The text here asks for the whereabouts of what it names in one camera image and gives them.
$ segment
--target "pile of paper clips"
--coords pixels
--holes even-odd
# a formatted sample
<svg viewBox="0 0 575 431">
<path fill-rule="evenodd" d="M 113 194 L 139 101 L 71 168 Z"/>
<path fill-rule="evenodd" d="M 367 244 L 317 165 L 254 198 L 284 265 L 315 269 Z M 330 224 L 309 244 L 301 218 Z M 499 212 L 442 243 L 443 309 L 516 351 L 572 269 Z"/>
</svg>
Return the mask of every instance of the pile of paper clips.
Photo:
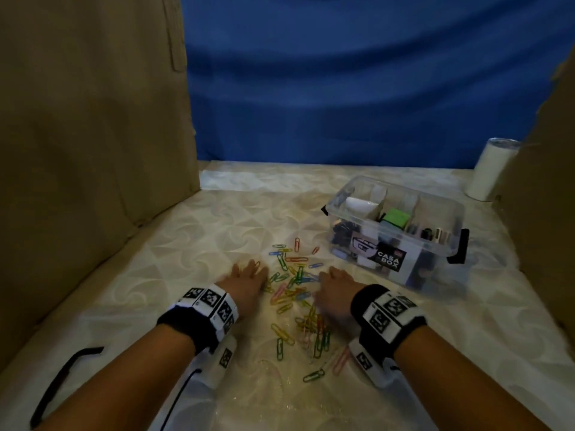
<svg viewBox="0 0 575 431">
<path fill-rule="evenodd" d="M 294 303 L 302 307 L 309 308 L 309 312 L 305 317 L 296 317 L 297 330 L 301 332 L 296 337 L 297 343 L 308 351 L 309 357 L 320 359 L 324 352 L 329 352 L 329 343 L 331 339 L 331 331 L 326 326 L 323 316 L 318 314 L 315 305 L 306 301 L 306 298 L 311 297 L 312 292 L 308 291 L 302 284 L 310 282 L 319 282 L 319 277 L 305 269 L 315 269 L 323 266 L 323 263 L 307 264 L 308 257 L 290 256 L 290 252 L 299 252 L 299 238 L 296 237 L 293 248 L 287 248 L 286 245 L 278 244 L 273 245 L 274 250 L 269 253 L 270 256 L 277 256 L 279 265 L 282 271 L 276 272 L 269 279 L 266 284 L 265 291 L 272 294 L 270 304 L 279 306 L 277 313 L 282 314 L 293 308 Z M 316 246 L 312 254 L 316 254 L 320 247 Z M 277 289 L 271 287 L 272 284 L 279 283 Z M 287 333 L 284 329 L 280 328 L 277 324 L 271 324 L 271 329 L 277 334 L 277 350 L 276 357 L 278 361 L 284 359 L 284 343 L 289 346 L 296 345 L 296 339 Z M 335 357 L 335 351 L 329 356 L 326 362 L 320 367 L 319 370 L 306 375 L 303 378 L 304 383 L 315 381 L 325 376 L 328 365 L 331 365 L 332 359 Z M 347 360 L 349 359 L 349 348 L 345 347 L 343 352 L 338 356 L 333 366 L 334 375 L 339 375 Z"/>
</svg>

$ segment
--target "blue cloth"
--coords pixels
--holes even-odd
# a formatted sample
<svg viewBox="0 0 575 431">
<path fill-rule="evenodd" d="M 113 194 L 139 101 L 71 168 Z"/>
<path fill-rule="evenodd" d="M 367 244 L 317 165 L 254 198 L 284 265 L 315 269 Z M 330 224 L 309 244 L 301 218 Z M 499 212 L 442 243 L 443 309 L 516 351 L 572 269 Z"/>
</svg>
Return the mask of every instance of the blue cloth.
<svg viewBox="0 0 575 431">
<path fill-rule="evenodd" d="M 182 0 L 198 157 L 472 168 L 523 139 L 575 0 Z"/>
</svg>

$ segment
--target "label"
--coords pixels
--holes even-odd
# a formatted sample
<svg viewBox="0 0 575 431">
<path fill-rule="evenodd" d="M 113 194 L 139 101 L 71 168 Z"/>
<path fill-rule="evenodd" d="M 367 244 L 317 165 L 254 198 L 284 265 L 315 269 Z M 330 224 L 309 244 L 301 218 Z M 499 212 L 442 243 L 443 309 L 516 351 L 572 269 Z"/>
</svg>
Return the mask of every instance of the label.
<svg viewBox="0 0 575 431">
<path fill-rule="evenodd" d="M 399 272 L 401 269 L 401 264 L 406 254 L 405 251 L 395 246 L 391 246 L 385 242 L 378 242 L 376 239 L 372 239 L 357 231 L 354 231 L 351 235 L 349 250 L 358 256 L 363 256 L 368 260 L 375 261 L 377 264 L 396 272 Z"/>
</svg>

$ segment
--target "wristband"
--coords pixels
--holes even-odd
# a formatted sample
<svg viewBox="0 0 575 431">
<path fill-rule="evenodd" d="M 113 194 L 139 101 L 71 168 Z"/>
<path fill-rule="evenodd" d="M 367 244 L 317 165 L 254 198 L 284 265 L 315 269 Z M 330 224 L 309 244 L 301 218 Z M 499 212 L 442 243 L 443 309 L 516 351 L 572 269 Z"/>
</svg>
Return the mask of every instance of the wristband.
<svg viewBox="0 0 575 431">
<path fill-rule="evenodd" d="M 158 324 L 166 324 L 189 336 L 200 353 L 206 347 L 214 352 L 239 314 L 232 297 L 225 290 L 211 286 L 193 287 L 168 311 Z"/>
<path fill-rule="evenodd" d="M 393 358 L 416 328 L 427 325 L 420 308 L 403 295 L 379 284 L 361 289 L 351 301 L 351 315 L 362 327 L 359 343 L 380 365 Z"/>
</svg>

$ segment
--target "white patterned tablecloth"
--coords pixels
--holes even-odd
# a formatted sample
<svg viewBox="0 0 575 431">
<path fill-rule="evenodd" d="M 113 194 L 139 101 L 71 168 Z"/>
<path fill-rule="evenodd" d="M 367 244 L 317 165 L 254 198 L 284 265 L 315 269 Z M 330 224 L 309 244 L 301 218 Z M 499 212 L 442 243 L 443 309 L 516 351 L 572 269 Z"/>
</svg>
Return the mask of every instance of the white patterned tablecloth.
<svg viewBox="0 0 575 431">
<path fill-rule="evenodd" d="M 437 332 L 548 426 L 572 429 L 575 364 L 549 313 L 519 272 L 505 227 L 488 203 L 463 195 L 470 171 L 229 162 L 202 167 L 202 191 L 156 218 L 100 266 L 3 371 L 0 429 L 28 429 L 43 392 L 73 353 L 106 347 L 101 356 L 78 362 L 50 409 L 153 327 L 158 315 L 192 285 L 211 283 L 232 263 L 251 257 L 273 264 L 274 257 L 267 254 L 273 244 L 299 237 L 302 253 L 320 246 L 314 260 L 325 266 L 346 268 L 361 282 L 382 281 L 327 251 L 328 220 L 320 208 L 359 174 L 465 205 L 472 268 L 464 295 L 442 299 L 402 291 L 420 305 Z M 385 280 L 383 284 L 399 288 Z M 293 330 L 298 311 L 296 306 L 277 315 L 269 295 L 263 295 L 255 317 L 232 330 L 238 348 L 223 384 L 215 392 L 190 388 L 173 429 L 434 428 L 400 380 L 377 391 L 350 362 L 338 377 L 327 372 L 305 384 L 303 375 L 318 363 L 310 363 L 300 347 L 286 347 L 284 361 L 277 362 L 270 324 Z M 338 345 L 343 338 L 336 333 L 331 351 Z M 164 410 L 151 429 L 159 428 Z"/>
</svg>

